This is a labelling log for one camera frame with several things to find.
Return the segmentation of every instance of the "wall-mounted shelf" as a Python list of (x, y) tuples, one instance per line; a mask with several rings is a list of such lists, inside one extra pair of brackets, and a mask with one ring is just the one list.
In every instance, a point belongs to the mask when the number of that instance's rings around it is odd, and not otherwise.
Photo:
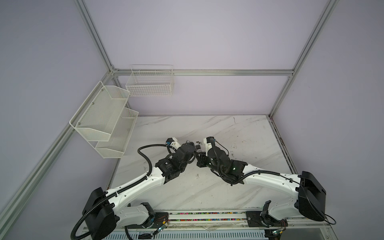
[(110, 140), (96, 144), (95, 149), (103, 158), (121, 158), (124, 155), (138, 114), (129, 108), (123, 109)]
[(99, 82), (95, 98), (78, 119), (80, 109), (70, 125), (96, 149), (103, 158), (121, 158), (127, 148), (138, 112), (126, 108), (129, 91), (104, 86)]
[(172, 65), (131, 65), (131, 71), (126, 84), (131, 96), (172, 96)]

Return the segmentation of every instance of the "marble surface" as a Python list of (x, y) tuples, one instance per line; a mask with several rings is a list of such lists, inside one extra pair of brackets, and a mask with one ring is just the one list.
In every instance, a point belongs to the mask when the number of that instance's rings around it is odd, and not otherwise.
[[(265, 115), (138, 117), (112, 187), (148, 170), (147, 162), (137, 153), (139, 147), (164, 144), (169, 137), (176, 137), (182, 144), (187, 140), (202, 142), (209, 136), (214, 136), (229, 150), (231, 159), (290, 173)], [(143, 153), (151, 159), (152, 165), (168, 154), (165, 147), (143, 149)], [(144, 193), (132, 205), (149, 202), (155, 210), (244, 209), (262, 207), (270, 199), (284, 197), (284, 194), (257, 185), (230, 186), (209, 168), (197, 167), (195, 160), (178, 178)]]

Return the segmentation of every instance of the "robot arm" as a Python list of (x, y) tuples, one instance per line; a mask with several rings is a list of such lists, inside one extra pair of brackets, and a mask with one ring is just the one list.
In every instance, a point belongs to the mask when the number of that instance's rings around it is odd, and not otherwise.
[[(94, 190), (83, 210), (83, 217), (78, 221), (71, 233), (72, 240), (79, 240), (91, 235), (93, 240), (108, 236), (116, 227), (141, 225), (152, 226), (155, 212), (149, 203), (131, 207), (130, 202), (141, 194), (155, 187), (166, 184), (178, 177), (187, 164), (197, 158), (198, 167), (209, 167), (210, 170), (225, 182), (234, 184), (255, 184), (267, 187), (287, 195), (287, 198), (267, 201), (263, 211), (248, 217), (248, 221), (260, 222), (261, 226), (273, 226), (279, 220), (291, 216), (303, 215), (315, 221), (324, 220), (326, 192), (320, 183), (308, 172), (297, 174), (281, 174), (254, 167), (246, 162), (231, 160), (229, 156), (215, 145), (213, 137), (203, 140), (206, 152), (197, 152), (192, 142), (180, 144), (176, 138), (169, 138), (166, 145), (154, 144), (138, 149), (150, 165), (150, 170), (121, 186), (103, 192), (101, 188)], [(152, 169), (150, 160), (140, 152), (152, 146), (164, 146), (169, 154), (159, 160)], [(89, 232), (76, 236), (76, 231), (85, 220)]]
[(273, 225), (275, 220), (298, 215), (324, 221), (326, 191), (311, 173), (303, 171), (301, 175), (281, 174), (246, 162), (230, 160), (215, 142), (214, 137), (204, 139), (206, 152), (198, 158), (199, 167), (211, 168), (213, 173), (230, 184), (256, 184), (288, 196), (273, 203), (265, 203), (261, 213), (265, 227)]

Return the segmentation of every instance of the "white wire basket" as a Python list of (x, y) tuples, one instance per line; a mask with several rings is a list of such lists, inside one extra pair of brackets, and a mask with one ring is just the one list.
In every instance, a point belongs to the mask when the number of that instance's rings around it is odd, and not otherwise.
[(131, 65), (131, 70), (126, 84), (130, 96), (172, 96), (172, 65)]
[(121, 158), (124, 155), (138, 114), (129, 108), (123, 109), (109, 141), (96, 144), (95, 149), (103, 158)]
[(109, 140), (129, 97), (129, 91), (125, 89), (101, 84), (101, 89), (80, 119), (76, 123), (70, 121), (87, 141)]
[(129, 91), (116, 87), (101, 87), (83, 115), (79, 111), (70, 120), (70, 125), (103, 158), (121, 158), (127, 148), (138, 112), (126, 108)]

